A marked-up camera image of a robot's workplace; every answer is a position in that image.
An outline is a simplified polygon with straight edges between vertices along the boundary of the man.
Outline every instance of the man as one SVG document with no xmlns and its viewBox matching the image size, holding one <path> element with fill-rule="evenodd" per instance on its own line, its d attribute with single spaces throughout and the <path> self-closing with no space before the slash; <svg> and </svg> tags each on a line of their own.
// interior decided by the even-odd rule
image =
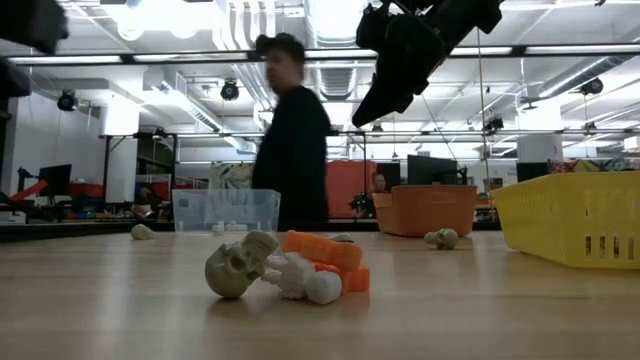
<svg viewBox="0 0 640 360">
<path fill-rule="evenodd" d="M 387 181 L 381 173 L 373 174 L 373 191 L 374 194 L 383 194 L 387 192 Z"/>
<path fill-rule="evenodd" d="M 278 105 L 260 145 L 252 186 L 281 194 L 281 224 L 325 222 L 329 117 L 318 97 L 302 86 L 304 46 L 283 33 L 261 40 L 259 51 L 266 57 L 267 79 Z"/>
</svg>

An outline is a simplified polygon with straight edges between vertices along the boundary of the small skull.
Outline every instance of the small skull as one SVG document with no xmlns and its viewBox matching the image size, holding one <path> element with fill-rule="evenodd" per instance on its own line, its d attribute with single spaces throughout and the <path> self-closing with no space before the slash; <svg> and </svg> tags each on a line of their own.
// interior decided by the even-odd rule
<svg viewBox="0 0 640 360">
<path fill-rule="evenodd" d="M 133 240 L 152 240 L 156 234 L 143 224 L 138 224 L 131 229 L 131 237 Z"/>
<path fill-rule="evenodd" d="M 278 248 L 271 235 L 252 231 L 242 240 L 222 244 L 207 259 L 205 278 L 216 294 L 237 299 L 265 271 L 265 261 Z"/>
<path fill-rule="evenodd" d="M 424 241 L 429 245 L 436 245 L 438 250 L 453 250 L 458 244 L 458 234 L 453 229 L 441 229 L 425 235 Z"/>
</svg>

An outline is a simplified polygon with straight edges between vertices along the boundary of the yellow plastic basket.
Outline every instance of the yellow plastic basket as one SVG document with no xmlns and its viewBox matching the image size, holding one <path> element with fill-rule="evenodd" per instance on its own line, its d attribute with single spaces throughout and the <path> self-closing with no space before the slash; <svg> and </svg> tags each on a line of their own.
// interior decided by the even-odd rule
<svg viewBox="0 0 640 360">
<path fill-rule="evenodd" d="M 640 172 L 548 175 L 492 195 L 512 249 L 573 267 L 640 269 Z"/>
</svg>

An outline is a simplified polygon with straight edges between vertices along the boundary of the table surface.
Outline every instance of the table surface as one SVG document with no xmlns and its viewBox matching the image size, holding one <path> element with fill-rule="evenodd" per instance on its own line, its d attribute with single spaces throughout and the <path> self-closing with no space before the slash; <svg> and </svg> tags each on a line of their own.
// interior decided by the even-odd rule
<svg viewBox="0 0 640 360">
<path fill-rule="evenodd" d="M 0 245 L 0 358 L 638 359 L 638 272 L 574 270 L 475 233 L 455 251 L 353 234 L 369 294 L 320 307 L 257 281 L 224 301 L 204 261 L 238 236 Z"/>
</svg>

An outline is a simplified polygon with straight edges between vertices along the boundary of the monitor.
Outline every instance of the monitor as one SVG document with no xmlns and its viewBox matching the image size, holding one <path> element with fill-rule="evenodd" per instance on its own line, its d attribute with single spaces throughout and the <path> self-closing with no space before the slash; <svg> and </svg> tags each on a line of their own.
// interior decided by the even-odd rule
<svg viewBox="0 0 640 360">
<path fill-rule="evenodd" d="M 537 177 L 549 175 L 549 164 L 540 163 L 517 163 L 516 171 L 518 174 L 518 182 L 523 182 Z"/>
<path fill-rule="evenodd" d="M 40 191 L 40 196 L 69 195 L 69 183 L 71 182 L 71 164 L 51 166 L 40 169 L 39 178 L 49 184 Z"/>
<path fill-rule="evenodd" d="M 428 156 L 407 156 L 407 182 L 409 185 L 458 185 L 458 162 Z"/>
</svg>

